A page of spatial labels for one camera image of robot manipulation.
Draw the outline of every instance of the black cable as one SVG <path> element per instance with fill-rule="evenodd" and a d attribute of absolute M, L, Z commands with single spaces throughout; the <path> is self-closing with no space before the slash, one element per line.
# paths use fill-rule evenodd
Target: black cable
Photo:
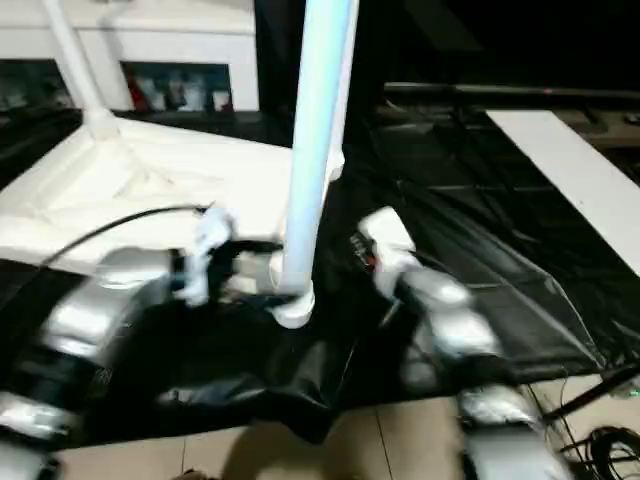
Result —
<path fill-rule="evenodd" d="M 129 222 L 133 222 L 134 220 L 138 220 L 138 219 L 143 218 L 143 217 L 150 217 L 152 215 L 158 215 L 160 213 L 171 213 L 171 212 L 181 212 L 181 211 L 192 211 L 192 212 L 197 212 L 197 213 L 202 214 L 206 210 L 207 210 L 207 207 L 202 207 L 200 205 L 178 205 L 178 206 L 174 206 L 174 207 L 154 208 L 154 209 L 144 210 L 142 212 L 134 213 L 134 214 L 131 214 L 131 215 L 127 215 L 126 217 L 119 218 L 118 220 L 114 220 L 114 221 L 112 221 L 110 223 L 107 223 L 106 225 L 103 225 L 102 227 L 99 227 L 99 228 L 97 228 L 97 229 L 95 229 L 95 230 L 93 230 L 93 231 L 91 231 L 89 233 L 86 233 L 82 237 L 78 238 L 77 240 L 74 240 L 70 244 L 66 245 L 65 247 L 63 247 L 60 250 L 58 250 L 57 252 L 55 252 L 53 255 L 51 255 L 51 256 L 47 257 L 45 260 L 43 260 L 42 263 L 40 263 L 40 265 L 38 265 L 38 268 L 36 268 L 36 270 L 34 270 L 31 273 L 31 275 L 29 275 L 24 282 L 19 284 L 15 289 L 13 289 L 13 291 L 11 293 L 9 293 L 9 295 L 7 297 L 5 297 L 5 300 L 2 302 L 2 305 L 0 305 L 0 313 L 7 307 L 7 305 L 9 305 L 12 301 L 15 300 L 15 298 L 18 296 L 18 294 L 25 287 L 27 287 L 28 285 L 33 283 L 33 281 L 36 278 L 38 278 L 45 270 L 47 270 L 47 268 L 49 268 L 52 264 L 54 264 L 60 258 L 65 256 L 71 250 L 73 250 L 74 248 L 77 248 L 80 245 L 88 242 L 92 238 L 97 237 L 98 235 L 102 235 L 103 233 L 105 233 L 105 232 L 107 232 L 109 230 L 112 230 L 112 229 L 114 229 L 116 227 L 119 227 L 120 225 L 123 225 L 125 223 L 129 223 Z"/>

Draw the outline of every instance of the black tablecloth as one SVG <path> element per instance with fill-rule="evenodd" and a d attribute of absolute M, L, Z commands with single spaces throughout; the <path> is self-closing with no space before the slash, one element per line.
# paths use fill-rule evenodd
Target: black tablecloth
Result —
<path fill-rule="evenodd" d="M 291 141 L 288 121 L 260 114 L 136 118 Z M 0 186 L 78 125 L 79 115 L 67 112 L 0 128 Z M 402 310 L 380 326 L 389 305 L 350 246 L 358 222 L 386 205 L 426 263 L 473 289 L 520 381 L 637 361 L 637 277 L 486 117 L 440 119 L 426 130 L 368 122 L 350 127 L 346 138 L 347 162 L 329 188 L 320 226 L 309 324 L 286 330 L 248 306 L 148 312 L 78 443 L 196 433 L 255 418 L 319 441 L 343 409 L 446 395 L 425 326 Z M 0 304 L 32 270 L 0 261 Z M 0 311 L 0 379 L 78 280 L 47 271 Z"/>

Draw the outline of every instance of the white platform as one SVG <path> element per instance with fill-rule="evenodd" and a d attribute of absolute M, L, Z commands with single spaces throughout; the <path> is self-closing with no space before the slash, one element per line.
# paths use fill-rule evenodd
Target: white platform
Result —
<path fill-rule="evenodd" d="M 86 127 L 0 193 L 0 257 L 36 264 L 81 235 L 150 208 L 216 202 L 240 236 L 282 237 L 292 151 L 131 120 L 122 141 L 94 142 Z M 342 155 L 330 158 L 329 178 Z M 123 225 L 71 252 L 57 268 L 88 272 L 118 246 L 187 247 L 196 217 L 161 214 Z"/>

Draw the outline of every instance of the white pole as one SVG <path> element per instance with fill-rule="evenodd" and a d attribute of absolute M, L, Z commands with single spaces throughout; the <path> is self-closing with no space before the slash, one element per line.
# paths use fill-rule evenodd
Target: white pole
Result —
<path fill-rule="evenodd" d="M 42 0 L 49 17 L 49 26 L 62 57 L 68 66 L 71 80 L 76 87 L 84 111 L 85 123 L 94 136 L 100 138 L 117 133 L 111 112 L 105 107 L 95 79 L 84 57 L 80 40 L 69 23 L 60 0 Z"/>
<path fill-rule="evenodd" d="M 358 26 L 358 9 L 360 0 L 351 0 L 351 12 L 349 14 L 349 27 L 347 39 L 344 45 L 342 58 L 342 70 L 340 72 L 340 88 L 338 100 L 333 113 L 333 132 L 331 133 L 331 151 L 342 152 L 342 140 L 344 137 L 344 122 L 347 117 L 347 103 L 349 100 L 349 87 L 351 85 L 351 66 L 353 64 L 353 47 L 356 41 L 356 28 Z"/>
<path fill-rule="evenodd" d="M 342 143 L 334 126 L 344 128 L 357 13 L 351 0 L 307 0 L 281 291 L 310 288 L 327 160 L 332 140 Z"/>

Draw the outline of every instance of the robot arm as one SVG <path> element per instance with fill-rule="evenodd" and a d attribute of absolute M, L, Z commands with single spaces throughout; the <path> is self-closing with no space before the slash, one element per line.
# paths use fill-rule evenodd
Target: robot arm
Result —
<path fill-rule="evenodd" d="M 511 362 L 491 326 L 474 309 L 471 292 L 445 273 L 421 266 L 400 218 L 383 209 L 361 224 L 376 259 L 374 282 L 430 329 L 431 354 L 458 407 L 471 478 L 569 479 L 550 451 L 542 424 L 516 390 Z"/>
<path fill-rule="evenodd" d="M 91 399 L 106 388 L 108 372 L 145 310 L 174 300 L 189 307 L 216 301 L 237 255 L 279 248 L 233 239 L 228 215 L 210 208 L 188 254 L 141 248 L 108 254 L 53 309 L 0 392 L 0 478 L 41 478 L 48 452 L 78 427 Z M 291 298 L 260 295 L 258 300 L 278 305 Z"/>

